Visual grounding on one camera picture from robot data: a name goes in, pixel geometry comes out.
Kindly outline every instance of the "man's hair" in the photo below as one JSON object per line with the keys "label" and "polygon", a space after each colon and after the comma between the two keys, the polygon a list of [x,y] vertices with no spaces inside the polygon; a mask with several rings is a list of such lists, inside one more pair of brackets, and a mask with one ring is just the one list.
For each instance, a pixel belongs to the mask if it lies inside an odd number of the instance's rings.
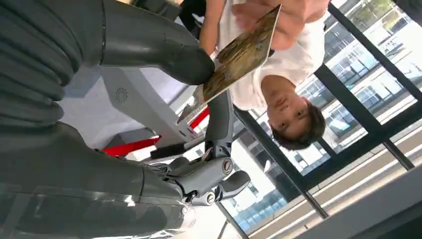
{"label": "man's hair", "polygon": [[311,128],[308,132],[302,135],[298,139],[287,139],[284,138],[278,131],[273,127],[273,138],[284,148],[288,150],[299,150],[309,147],[313,142],[317,141],[318,138],[322,137],[325,131],[325,119],[317,107],[308,103],[308,115],[311,118]]}

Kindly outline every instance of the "white t-shirt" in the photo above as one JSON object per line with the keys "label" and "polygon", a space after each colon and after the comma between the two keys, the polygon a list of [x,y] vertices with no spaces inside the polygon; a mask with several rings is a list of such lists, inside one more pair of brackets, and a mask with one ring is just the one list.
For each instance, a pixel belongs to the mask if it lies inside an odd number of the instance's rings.
{"label": "white t-shirt", "polygon": [[[219,24],[217,49],[223,49],[242,31],[236,25],[231,5],[246,0],[227,0]],[[279,75],[298,85],[322,64],[324,58],[324,22],[320,19],[306,24],[296,43],[287,50],[278,50],[255,72],[230,87],[233,103],[241,110],[267,107],[261,81],[267,75]]]}

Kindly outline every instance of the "red stripe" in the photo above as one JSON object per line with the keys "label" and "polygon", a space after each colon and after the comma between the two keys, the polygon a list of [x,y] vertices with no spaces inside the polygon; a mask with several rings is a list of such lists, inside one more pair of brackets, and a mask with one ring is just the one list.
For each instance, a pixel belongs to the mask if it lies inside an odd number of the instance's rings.
{"label": "red stripe", "polygon": [[210,109],[208,107],[203,110],[194,121],[191,123],[191,128],[196,128],[207,116],[210,115]]}
{"label": "red stripe", "polygon": [[161,136],[158,136],[155,138],[149,138],[149,139],[145,139],[145,140],[141,140],[141,141],[137,141],[133,143],[113,146],[110,148],[105,148],[103,149],[103,151],[110,156],[126,156],[130,152],[155,145],[160,140],[160,138]]}
{"label": "red stripe", "polygon": [[[210,115],[210,109],[207,107],[198,115],[198,117],[196,117],[196,119],[194,119],[191,122],[190,127],[196,128],[209,115]],[[110,156],[126,156],[133,151],[155,145],[160,140],[160,138],[161,136],[158,136],[155,138],[149,138],[149,139],[145,139],[145,140],[141,140],[141,141],[137,141],[133,143],[113,146],[110,148],[105,148],[103,149],[103,151]]]}

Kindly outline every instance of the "robotic arm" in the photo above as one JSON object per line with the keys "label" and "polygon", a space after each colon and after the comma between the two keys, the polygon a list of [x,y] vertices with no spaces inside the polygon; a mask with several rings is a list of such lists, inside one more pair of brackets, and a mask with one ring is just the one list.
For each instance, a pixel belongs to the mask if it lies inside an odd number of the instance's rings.
{"label": "robotic arm", "polygon": [[0,12],[0,238],[152,235],[182,226],[181,202],[209,205],[209,195],[218,201],[247,185],[245,173],[223,181],[232,169],[228,93],[209,105],[208,157],[164,177],[88,148],[58,122],[55,101],[82,64],[206,81],[214,64],[182,26],[115,0],[0,0]]}

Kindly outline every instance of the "person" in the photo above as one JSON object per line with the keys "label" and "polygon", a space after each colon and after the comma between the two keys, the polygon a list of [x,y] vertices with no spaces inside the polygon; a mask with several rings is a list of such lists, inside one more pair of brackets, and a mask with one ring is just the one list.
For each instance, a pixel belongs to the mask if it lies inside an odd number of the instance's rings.
{"label": "person", "polygon": [[295,89],[322,64],[322,16],[328,0],[207,0],[199,40],[207,54],[215,56],[280,3],[271,56],[234,83],[230,94],[241,110],[266,107],[273,138],[286,149],[298,150],[309,147],[325,130],[321,111]]}

